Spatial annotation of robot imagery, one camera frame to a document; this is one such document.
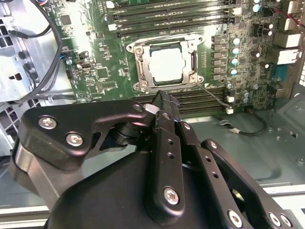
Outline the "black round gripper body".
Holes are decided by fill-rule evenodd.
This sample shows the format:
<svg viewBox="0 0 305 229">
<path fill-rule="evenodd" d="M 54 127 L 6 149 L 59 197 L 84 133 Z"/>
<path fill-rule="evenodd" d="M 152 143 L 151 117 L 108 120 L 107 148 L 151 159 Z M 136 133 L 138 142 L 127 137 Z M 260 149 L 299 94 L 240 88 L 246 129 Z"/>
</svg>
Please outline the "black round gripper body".
<svg viewBox="0 0 305 229">
<path fill-rule="evenodd" d="M 147 213 L 153 183 L 184 184 L 185 211 L 172 229 L 220 229 L 221 218 L 212 206 L 198 175 L 176 158 L 157 159 L 135 152 L 66 190 L 51 210 L 49 229 L 161 229 Z"/>
</svg>

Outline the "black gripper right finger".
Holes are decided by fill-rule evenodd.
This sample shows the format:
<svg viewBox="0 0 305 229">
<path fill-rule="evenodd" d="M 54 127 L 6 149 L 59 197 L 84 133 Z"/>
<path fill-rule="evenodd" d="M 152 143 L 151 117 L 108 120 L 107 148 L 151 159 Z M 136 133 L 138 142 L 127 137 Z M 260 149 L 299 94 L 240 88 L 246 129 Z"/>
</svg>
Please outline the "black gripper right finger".
<svg viewBox="0 0 305 229">
<path fill-rule="evenodd" d="M 295 229 L 297 225 L 264 189 L 216 141 L 200 142 L 179 117 L 178 101 L 170 96 L 176 130 L 195 169 L 195 184 L 206 198 L 212 229 Z"/>
</svg>

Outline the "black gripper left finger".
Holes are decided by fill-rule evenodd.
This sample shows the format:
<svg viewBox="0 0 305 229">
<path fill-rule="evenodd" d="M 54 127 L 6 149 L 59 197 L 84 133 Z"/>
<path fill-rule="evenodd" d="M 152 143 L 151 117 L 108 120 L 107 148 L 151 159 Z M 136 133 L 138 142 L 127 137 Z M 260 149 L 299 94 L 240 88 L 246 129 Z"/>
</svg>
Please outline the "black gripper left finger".
<svg viewBox="0 0 305 229">
<path fill-rule="evenodd" d="M 60 196 L 120 159 L 147 152 L 182 164 L 170 95 L 158 92 L 140 105 L 120 100 L 39 107 L 21 119 L 13 152 L 20 182 L 34 189 L 50 212 Z M 177 221 L 185 211 L 184 185 L 153 183 L 145 207 L 154 221 Z"/>
</svg>

